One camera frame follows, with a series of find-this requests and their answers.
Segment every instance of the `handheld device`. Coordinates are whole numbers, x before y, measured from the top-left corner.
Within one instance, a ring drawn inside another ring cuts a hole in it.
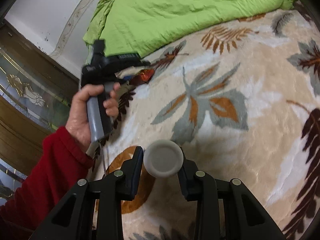
[[[87,101],[91,142],[100,141],[112,131],[113,119],[106,114],[103,102],[110,98],[114,83],[120,80],[115,73],[131,66],[150,65],[137,52],[105,57],[104,49],[104,40],[96,40],[91,63],[82,68],[81,87],[86,84],[104,85],[104,93]]]

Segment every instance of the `black device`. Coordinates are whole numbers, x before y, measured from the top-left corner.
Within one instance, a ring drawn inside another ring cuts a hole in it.
[[[104,85],[104,93],[91,97],[87,101],[88,120],[91,142],[100,141],[112,131],[113,119],[106,114],[103,102],[110,98],[115,82],[121,81],[115,73],[134,66],[149,66],[150,62],[142,60],[138,53],[104,56],[104,40],[93,44],[91,63],[82,68],[81,87],[86,84]]]
[[[80,179],[59,201],[29,240],[123,240],[121,200],[137,194],[143,149],[101,180]],[[197,201],[194,240],[220,240],[218,199],[223,199],[226,240],[285,240],[277,224],[239,179],[214,179],[184,155],[178,172],[181,192]],[[92,231],[96,199],[97,230]]]

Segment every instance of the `cable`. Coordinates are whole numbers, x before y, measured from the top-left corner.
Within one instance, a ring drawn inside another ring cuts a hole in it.
[[[103,152],[103,148],[102,148],[102,145],[101,145],[101,142],[98,141],[99,143],[99,147],[100,147],[100,155],[101,155],[101,158],[102,158],[102,164],[103,164],[103,170],[104,170],[104,176],[105,177],[107,175],[107,169],[106,169],[106,163],[105,163],[105,160],[104,160],[104,152]]]

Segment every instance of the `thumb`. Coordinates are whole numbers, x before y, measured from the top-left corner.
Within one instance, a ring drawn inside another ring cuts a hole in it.
[[[78,93],[74,95],[73,100],[86,102],[89,99],[89,97],[97,96],[101,94],[103,90],[103,85],[95,86],[87,84]]]

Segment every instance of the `green comforter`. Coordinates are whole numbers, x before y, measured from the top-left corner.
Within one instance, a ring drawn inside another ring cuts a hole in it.
[[[221,22],[290,9],[293,0],[101,0],[87,44],[105,39],[105,54],[137,51],[142,57],[189,33]]]

